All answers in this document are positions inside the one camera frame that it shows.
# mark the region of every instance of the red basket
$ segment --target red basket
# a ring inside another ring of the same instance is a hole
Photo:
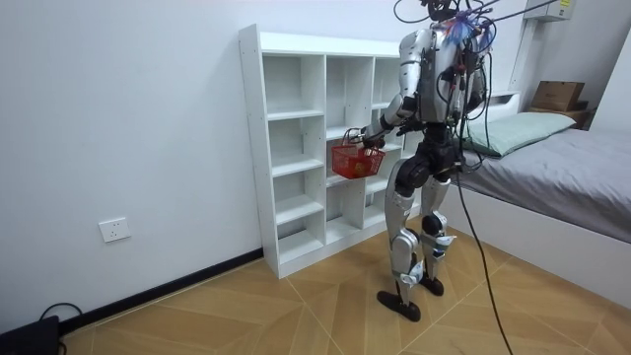
[[[342,145],[331,148],[333,172],[345,178],[366,178],[376,175],[386,153],[374,148],[357,148],[350,144],[350,129],[344,133]]]

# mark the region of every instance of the wooden floor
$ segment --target wooden floor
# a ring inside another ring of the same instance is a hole
[[[417,323],[375,298],[394,291],[386,245],[377,235],[282,280],[252,263],[79,330],[65,338],[68,354],[508,354],[473,239],[458,238],[441,266],[445,296],[415,289]],[[631,354],[631,311],[485,249],[515,354]]]

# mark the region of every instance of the mattress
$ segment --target mattress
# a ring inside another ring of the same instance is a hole
[[[469,165],[478,161],[466,152]],[[631,138],[568,129],[461,176],[462,186],[631,244]]]

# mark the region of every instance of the pillow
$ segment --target pillow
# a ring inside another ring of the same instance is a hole
[[[489,143],[487,147],[484,123],[471,124],[464,129],[465,149],[491,157],[505,157],[532,143],[541,141],[554,133],[575,124],[574,119],[558,113],[524,112],[488,122]]]

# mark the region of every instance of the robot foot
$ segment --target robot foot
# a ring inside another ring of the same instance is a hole
[[[427,274],[423,274],[423,279],[419,284],[423,285],[426,289],[428,289],[434,296],[443,296],[445,294],[445,287],[441,280],[435,278],[434,280],[430,279]]]
[[[403,305],[398,295],[380,291],[377,294],[377,300],[391,311],[397,312],[411,321],[417,322],[421,320],[421,310],[418,309],[418,306],[412,302],[408,306]]]

